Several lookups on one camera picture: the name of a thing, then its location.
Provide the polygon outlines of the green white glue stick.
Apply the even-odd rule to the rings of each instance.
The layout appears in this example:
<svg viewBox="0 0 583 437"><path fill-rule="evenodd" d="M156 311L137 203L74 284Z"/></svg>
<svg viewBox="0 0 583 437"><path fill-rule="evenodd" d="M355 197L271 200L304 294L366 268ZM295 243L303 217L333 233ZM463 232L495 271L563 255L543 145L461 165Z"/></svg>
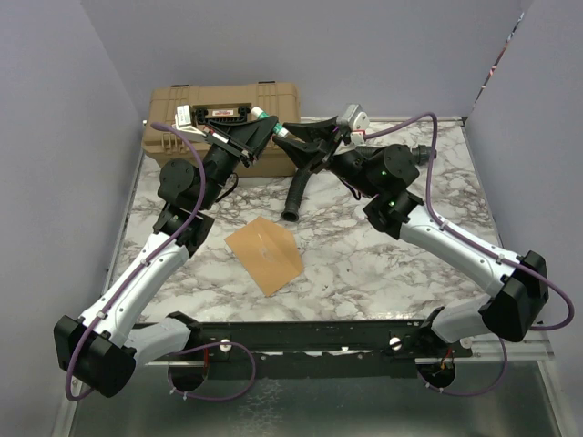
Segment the green white glue stick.
<svg viewBox="0 0 583 437"><path fill-rule="evenodd" d="M267 119L272 124L272 134L275 137L286 138L290 135L290 132L273 116L267 114L262 108L255 106L251 109L251 114L256 120Z"/></svg>

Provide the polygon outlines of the brown paper envelope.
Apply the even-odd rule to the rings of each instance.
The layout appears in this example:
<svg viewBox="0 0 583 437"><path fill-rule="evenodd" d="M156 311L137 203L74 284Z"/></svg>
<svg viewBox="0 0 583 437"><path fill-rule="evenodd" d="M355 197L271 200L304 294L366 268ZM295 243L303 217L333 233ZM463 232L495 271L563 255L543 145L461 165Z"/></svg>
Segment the brown paper envelope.
<svg viewBox="0 0 583 437"><path fill-rule="evenodd" d="M303 273L293 234L266 218L257 217L225 242L266 297Z"/></svg>

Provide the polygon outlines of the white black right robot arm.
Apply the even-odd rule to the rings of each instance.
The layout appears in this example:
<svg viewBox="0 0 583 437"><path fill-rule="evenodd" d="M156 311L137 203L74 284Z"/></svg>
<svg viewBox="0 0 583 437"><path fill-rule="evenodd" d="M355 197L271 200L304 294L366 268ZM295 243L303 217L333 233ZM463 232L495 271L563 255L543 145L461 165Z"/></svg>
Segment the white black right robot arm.
<svg viewBox="0 0 583 437"><path fill-rule="evenodd" d="M490 245L431 211L428 198L408 189L420 175L414 153L400 144L367 153L360 122L331 118L284 128L288 135L274 141L299 168L332 172L370 200L364 213L377 231L432 253L485 293L430 314L418 334L425 354L438 356L451 343L488 333L512 342L525 338L548 300L540 255Z"/></svg>

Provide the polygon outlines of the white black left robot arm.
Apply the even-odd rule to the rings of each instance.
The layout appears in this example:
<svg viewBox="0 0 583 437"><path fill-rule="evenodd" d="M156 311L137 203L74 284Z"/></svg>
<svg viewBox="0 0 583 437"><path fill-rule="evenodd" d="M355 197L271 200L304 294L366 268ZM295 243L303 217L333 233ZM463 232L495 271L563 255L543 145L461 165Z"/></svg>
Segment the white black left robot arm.
<svg viewBox="0 0 583 437"><path fill-rule="evenodd" d="M238 165L256 163L278 123L276 116L262 116L239 124L209 122L199 130L182 115L173 125L151 123L188 149L197 142L210 148L204 156L195 153L192 161L174 158L163 166L158 194L164 207L145 246L93 305L75 319L64 316L56 323L56 353L69 401L85 397L73 393L74 380L110 398L138 366L168 354L187 360L199 353L201 337L184 315L170 314L145 329L134 325L166 280L202 247L214 224L206 210L228 196L224 187Z"/></svg>

